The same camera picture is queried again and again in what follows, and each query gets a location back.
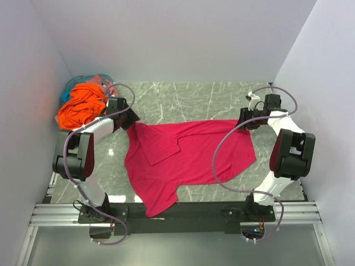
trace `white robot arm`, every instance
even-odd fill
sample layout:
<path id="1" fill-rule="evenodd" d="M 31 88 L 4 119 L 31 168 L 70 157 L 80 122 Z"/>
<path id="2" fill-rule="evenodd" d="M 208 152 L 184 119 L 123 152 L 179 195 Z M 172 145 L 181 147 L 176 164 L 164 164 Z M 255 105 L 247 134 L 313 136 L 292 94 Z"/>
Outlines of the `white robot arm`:
<path id="1" fill-rule="evenodd" d="M 108 100 L 106 113 L 110 115 L 127 107 L 128 105 L 124 98 L 112 96 Z M 100 139 L 112 134 L 117 129 L 126 130 L 134 122 L 138 121 L 139 117 L 132 109 L 129 109 L 123 114 L 111 118 L 97 117 L 96 120 L 99 120 L 96 124 L 84 129 L 70 139 L 67 163 L 70 174 L 78 183 L 75 186 L 80 186 L 93 206 L 102 207 L 108 205 L 108 196 L 100 188 L 93 174 L 95 165 L 94 146 Z M 64 169 L 63 147 L 70 132 L 69 130 L 61 130 L 59 132 L 52 164 L 53 171 L 60 173 L 66 179 L 68 177 Z"/>
<path id="2" fill-rule="evenodd" d="M 266 95 L 263 110 L 256 108 L 260 102 L 258 96 L 249 93 L 247 99 L 250 101 L 249 106 L 241 109 L 238 124 L 255 117 L 279 117 L 257 120 L 242 127 L 252 130 L 268 124 L 276 133 L 277 140 L 270 158 L 270 171 L 255 191 L 278 196 L 286 186 L 309 173 L 316 138 L 313 134 L 300 129 L 288 116 L 287 110 L 281 109 L 279 95 Z M 265 194 L 254 193 L 253 201 L 260 206 L 271 206 L 274 199 Z"/>

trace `white wall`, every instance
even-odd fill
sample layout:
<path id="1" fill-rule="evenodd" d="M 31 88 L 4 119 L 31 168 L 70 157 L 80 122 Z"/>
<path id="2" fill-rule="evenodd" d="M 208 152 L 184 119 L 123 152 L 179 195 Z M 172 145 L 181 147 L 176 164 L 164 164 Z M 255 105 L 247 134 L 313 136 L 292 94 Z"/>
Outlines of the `white wall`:
<path id="1" fill-rule="evenodd" d="M 318 0 L 275 81 L 298 99 L 299 126 L 316 135 L 304 183 L 337 265 L 355 263 L 354 11 L 354 1 Z"/>
<path id="2" fill-rule="evenodd" d="M 316 0 L 32 0 L 73 75 L 274 81 Z"/>
<path id="3" fill-rule="evenodd" d="M 52 173 L 53 116 L 70 79 L 30 1 L 0 9 L 0 264 L 13 265 Z"/>

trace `pile of clothes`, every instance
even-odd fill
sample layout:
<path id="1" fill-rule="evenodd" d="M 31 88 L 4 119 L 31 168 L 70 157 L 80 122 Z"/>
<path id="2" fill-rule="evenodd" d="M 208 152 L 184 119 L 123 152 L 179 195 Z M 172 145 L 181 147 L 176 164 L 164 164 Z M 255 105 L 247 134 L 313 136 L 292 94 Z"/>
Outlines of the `pile of clothes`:
<path id="1" fill-rule="evenodd" d="M 237 120 L 206 120 L 145 125 L 127 129 L 125 167 L 129 181 L 153 217 L 178 200 L 182 185 L 215 184 L 211 162 L 217 145 Z M 237 130 L 220 148 L 216 174 L 222 182 L 239 175 L 256 161 L 248 130 Z"/>
<path id="2" fill-rule="evenodd" d="M 94 76 L 85 83 L 77 84 L 70 91 L 70 100 L 66 102 L 55 117 L 61 129 L 73 130 L 88 124 L 97 116 L 104 114 L 106 102 L 110 95 L 118 95 L 117 90 L 111 87 L 110 80 L 103 85 L 100 75 Z"/>

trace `marble floor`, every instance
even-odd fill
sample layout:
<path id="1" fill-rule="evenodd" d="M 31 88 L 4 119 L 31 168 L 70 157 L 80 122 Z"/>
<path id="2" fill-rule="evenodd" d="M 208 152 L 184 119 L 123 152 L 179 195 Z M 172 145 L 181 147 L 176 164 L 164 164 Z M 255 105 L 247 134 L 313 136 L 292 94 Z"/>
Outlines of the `marble floor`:
<path id="1" fill-rule="evenodd" d="M 136 93 L 133 110 L 141 122 L 149 125 L 186 122 L 206 119 L 238 119 L 240 108 L 247 107 L 246 94 L 267 83 L 235 82 L 158 82 L 126 83 Z M 130 102 L 131 96 L 124 87 L 118 87 L 120 95 Z M 261 99 L 271 90 L 258 94 Z M 268 162 L 276 135 L 269 126 L 261 126 L 251 132 L 257 161 L 227 184 L 241 190 L 256 188 L 268 173 Z M 118 130 L 100 140 L 95 147 L 94 174 L 100 187 L 112 202 L 141 202 L 133 191 L 124 167 L 129 146 L 126 132 Z M 282 200 L 303 200 L 299 181 L 285 188 Z M 180 202 L 238 201 L 246 194 L 227 191 L 219 185 L 180 186 L 177 189 Z M 79 199 L 73 185 L 58 178 L 51 203 L 72 203 Z"/>

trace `black bracket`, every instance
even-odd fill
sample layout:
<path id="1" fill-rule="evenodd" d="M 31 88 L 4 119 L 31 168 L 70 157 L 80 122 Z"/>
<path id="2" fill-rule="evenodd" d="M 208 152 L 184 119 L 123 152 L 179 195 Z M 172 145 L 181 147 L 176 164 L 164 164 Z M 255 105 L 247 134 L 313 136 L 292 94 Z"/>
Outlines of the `black bracket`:
<path id="1" fill-rule="evenodd" d="M 278 94 L 267 94 L 265 95 L 265 101 L 263 110 L 249 110 L 248 108 L 241 108 L 240 109 L 240 116 L 236 126 L 245 122 L 249 119 L 261 116 L 270 116 L 272 111 L 282 111 L 286 112 L 287 110 L 281 109 L 281 97 Z M 267 119 L 260 119 L 253 122 L 249 122 L 248 124 L 241 126 L 241 130 L 253 130 L 259 128 L 260 125 L 267 125 Z"/>
<path id="2" fill-rule="evenodd" d="M 108 107 L 106 109 L 106 114 L 110 115 L 118 111 L 122 111 L 126 109 L 129 105 L 125 98 L 120 98 L 116 96 L 111 96 L 108 100 Z M 127 130 L 130 126 L 134 124 L 134 122 L 139 121 L 140 118 L 137 114 L 132 110 L 132 108 L 128 109 L 126 112 L 117 115 L 112 118 L 114 120 L 114 131 L 119 128 L 123 130 Z"/>
<path id="3" fill-rule="evenodd" d="M 275 214 L 272 206 L 263 206 L 254 202 L 253 194 L 246 197 L 242 208 L 225 208 L 223 213 L 227 217 L 226 234 L 240 234 L 242 221 L 259 222 L 275 221 Z"/>
<path id="4" fill-rule="evenodd" d="M 281 129 L 270 157 L 270 170 L 275 177 L 298 180 L 310 172 L 316 137 L 310 133 L 296 133 Z"/>
<path id="5" fill-rule="evenodd" d="M 105 194 L 105 200 L 103 204 L 97 207 L 97 209 L 99 211 L 102 211 L 103 213 L 112 215 L 126 222 L 128 216 L 128 206 L 124 206 L 122 208 L 117 209 L 111 208 L 111 204 L 112 203 L 109 202 L 109 197 L 107 196 L 107 194 Z M 80 208 L 78 223 L 105 223 L 110 221 L 110 218 L 102 216 L 101 214 L 93 210 L 90 206 L 84 205 Z"/>

